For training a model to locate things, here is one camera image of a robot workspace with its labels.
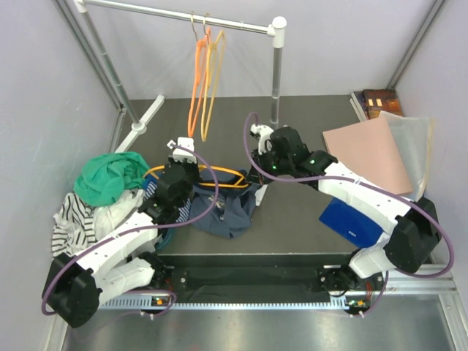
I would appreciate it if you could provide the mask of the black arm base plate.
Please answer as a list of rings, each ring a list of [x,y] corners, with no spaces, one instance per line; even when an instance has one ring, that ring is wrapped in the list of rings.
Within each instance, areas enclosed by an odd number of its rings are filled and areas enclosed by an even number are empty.
[[[158,254],[161,286],[182,303],[325,302],[331,294],[377,293],[383,276],[343,272],[346,254]]]

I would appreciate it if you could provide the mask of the navy blue tank top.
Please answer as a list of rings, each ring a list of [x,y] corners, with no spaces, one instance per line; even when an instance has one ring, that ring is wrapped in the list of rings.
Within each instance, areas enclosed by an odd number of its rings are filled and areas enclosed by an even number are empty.
[[[237,170],[245,177],[246,170]],[[214,171],[219,183],[234,184],[235,175]],[[203,218],[192,225],[203,232],[222,238],[234,239],[243,235],[252,226],[252,214],[257,207],[256,192],[260,186],[249,184],[245,189],[226,189],[219,186],[218,197],[215,195],[215,183],[211,172],[200,168],[201,180],[193,187],[190,219],[201,215],[209,206],[213,208]]]

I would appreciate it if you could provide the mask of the yellow orange plastic hanger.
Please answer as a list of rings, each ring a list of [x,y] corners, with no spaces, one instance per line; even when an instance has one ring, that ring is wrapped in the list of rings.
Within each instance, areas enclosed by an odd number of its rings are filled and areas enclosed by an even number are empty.
[[[163,171],[164,169],[165,169],[164,165],[158,165],[156,167],[150,168],[148,171],[144,173],[143,178],[145,178],[147,175],[151,175],[155,177],[156,180],[158,180],[159,176],[156,174],[156,172]],[[228,173],[230,175],[237,177],[237,180],[235,181],[234,184],[219,183],[219,186],[221,188],[245,189],[249,186],[249,184],[246,181],[246,177],[241,172],[238,172],[237,170],[233,170],[233,169],[226,168],[226,167],[219,167],[219,166],[212,166],[212,169],[216,171],[221,171],[223,173]]]

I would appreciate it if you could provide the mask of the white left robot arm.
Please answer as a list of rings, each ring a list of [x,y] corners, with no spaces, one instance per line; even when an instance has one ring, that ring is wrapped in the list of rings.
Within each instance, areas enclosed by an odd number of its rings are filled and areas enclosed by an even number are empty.
[[[180,210],[200,178],[193,139],[179,137],[167,145],[173,153],[154,193],[96,244],[53,259],[42,293],[44,314],[57,314],[78,328],[109,300],[135,288],[158,290],[164,285],[164,264],[143,247],[180,226]]]

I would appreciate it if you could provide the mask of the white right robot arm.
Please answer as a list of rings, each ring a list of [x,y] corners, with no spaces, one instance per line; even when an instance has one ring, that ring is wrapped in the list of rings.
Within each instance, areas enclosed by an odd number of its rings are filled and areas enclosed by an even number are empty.
[[[339,269],[343,284],[356,290],[376,273],[398,271],[420,277],[420,267],[446,237],[435,205],[386,191],[360,177],[323,150],[310,151],[296,129],[246,124],[243,136],[257,141],[246,150],[254,180],[297,183],[341,201],[378,228],[377,240],[358,249]]]

